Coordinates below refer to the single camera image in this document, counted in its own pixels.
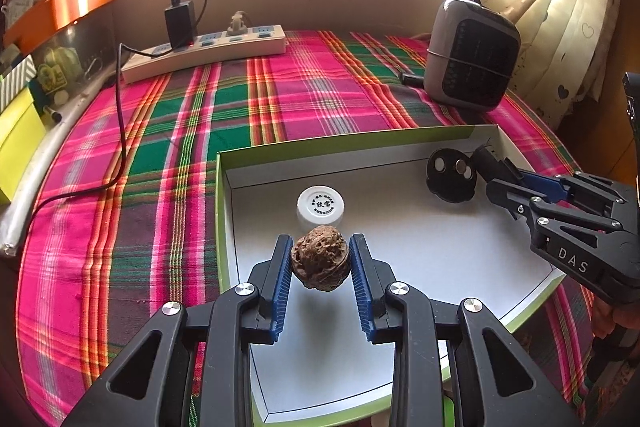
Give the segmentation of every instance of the wooden floor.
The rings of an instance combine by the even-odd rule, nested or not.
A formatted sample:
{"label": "wooden floor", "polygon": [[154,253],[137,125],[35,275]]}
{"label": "wooden floor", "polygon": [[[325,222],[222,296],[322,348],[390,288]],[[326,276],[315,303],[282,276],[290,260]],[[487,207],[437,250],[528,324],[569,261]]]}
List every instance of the wooden floor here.
{"label": "wooden floor", "polygon": [[626,115],[625,72],[640,73],[640,0],[621,0],[599,102],[585,98],[558,136],[585,172],[636,185],[636,147]]}

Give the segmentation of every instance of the power strip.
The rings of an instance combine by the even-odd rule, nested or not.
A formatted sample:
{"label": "power strip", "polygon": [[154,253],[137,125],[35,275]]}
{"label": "power strip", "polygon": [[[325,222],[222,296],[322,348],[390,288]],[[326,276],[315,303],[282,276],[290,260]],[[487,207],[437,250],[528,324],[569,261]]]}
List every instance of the power strip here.
{"label": "power strip", "polygon": [[[162,57],[133,55],[122,67],[124,81],[126,84],[132,84],[159,74],[172,73],[212,62],[278,55],[284,53],[287,46],[281,26],[249,28],[247,33],[237,36],[228,36],[226,33],[209,33],[199,36],[191,46],[174,50]],[[169,49],[171,45],[167,43],[144,51],[157,54]]]}

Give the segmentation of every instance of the black heart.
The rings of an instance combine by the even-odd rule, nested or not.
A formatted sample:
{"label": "black heart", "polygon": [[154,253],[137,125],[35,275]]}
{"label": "black heart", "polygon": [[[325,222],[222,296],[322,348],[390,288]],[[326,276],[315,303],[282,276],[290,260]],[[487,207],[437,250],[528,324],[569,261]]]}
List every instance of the black heart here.
{"label": "black heart", "polygon": [[560,97],[560,100],[564,100],[569,96],[569,91],[564,89],[564,86],[562,84],[558,86],[558,96]]}

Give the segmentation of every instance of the curtain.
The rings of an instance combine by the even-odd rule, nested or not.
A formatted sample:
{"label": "curtain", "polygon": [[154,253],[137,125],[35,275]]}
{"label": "curtain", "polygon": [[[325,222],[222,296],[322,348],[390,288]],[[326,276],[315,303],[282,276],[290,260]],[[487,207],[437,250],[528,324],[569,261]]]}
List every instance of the curtain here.
{"label": "curtain", "polygon": [[551,128],[572,104],[598,100],[620,0],[482,0],[520,31],[510,88]]}

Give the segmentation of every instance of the black round object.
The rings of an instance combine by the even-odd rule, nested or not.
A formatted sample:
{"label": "black round object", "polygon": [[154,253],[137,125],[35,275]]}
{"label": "black round object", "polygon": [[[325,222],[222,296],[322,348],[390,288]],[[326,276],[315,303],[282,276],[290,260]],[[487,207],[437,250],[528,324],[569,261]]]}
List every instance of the black round object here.
{"label": "black round object", "polygon": [[477,179],[471,159],[455,149],[438,149],[427,162],[427,187],[448,203],[473,198]]}

